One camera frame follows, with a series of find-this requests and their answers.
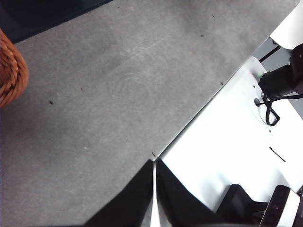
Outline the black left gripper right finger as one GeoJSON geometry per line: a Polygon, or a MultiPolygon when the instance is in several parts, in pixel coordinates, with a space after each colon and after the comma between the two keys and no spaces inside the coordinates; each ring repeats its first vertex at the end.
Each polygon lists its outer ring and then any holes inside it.
{"type": "Polygon", "coordinates": [[[157,197],[174,227],[214,227],[224,220],[192,195],[159,159],[156,163],[157,197]]]}

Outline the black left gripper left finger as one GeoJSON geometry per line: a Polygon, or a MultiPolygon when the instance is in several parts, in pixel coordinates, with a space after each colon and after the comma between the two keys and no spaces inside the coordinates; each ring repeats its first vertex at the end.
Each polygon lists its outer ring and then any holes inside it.
{"type": "Polygon", "coordinates": [[[126,187],[84,226],[139,227],[152,199],[153,162],[149,159],[126,187]]]}

